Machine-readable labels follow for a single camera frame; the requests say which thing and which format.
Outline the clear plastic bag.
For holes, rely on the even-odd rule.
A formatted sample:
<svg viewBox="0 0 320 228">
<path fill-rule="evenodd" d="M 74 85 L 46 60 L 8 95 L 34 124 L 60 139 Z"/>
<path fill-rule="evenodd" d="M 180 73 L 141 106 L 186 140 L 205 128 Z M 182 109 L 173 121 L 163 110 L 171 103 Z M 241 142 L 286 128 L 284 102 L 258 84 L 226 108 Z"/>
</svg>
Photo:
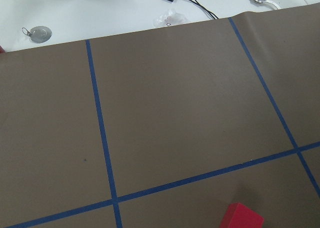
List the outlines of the clear plastic bag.
<svg viewBox="0 0 320 228">
<path fill-rule="evenodd" d="M 169 9 L 153 20 L 155 28 L 171 27 L 188 24 L 190 21 L 181 13 L 174 9 Z"/>
</svg>

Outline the round metal disc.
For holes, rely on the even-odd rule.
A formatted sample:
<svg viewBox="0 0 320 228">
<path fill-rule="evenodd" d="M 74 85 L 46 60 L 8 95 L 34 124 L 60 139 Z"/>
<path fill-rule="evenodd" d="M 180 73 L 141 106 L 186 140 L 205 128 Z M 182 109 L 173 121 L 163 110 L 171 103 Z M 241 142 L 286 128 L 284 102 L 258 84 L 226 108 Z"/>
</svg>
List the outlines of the round metal disc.
<svg viewBox="0 0 320 228">
<path fill-rule="evenodd" d="M 30 41 L 36 44 L 41 44 L 48 41 L 52 36 L 52 30 L 46 26 L 36 26 L 28 30 L 25 27 L 21 28 L 24 35 L 28 36 Z"/>
</svg>

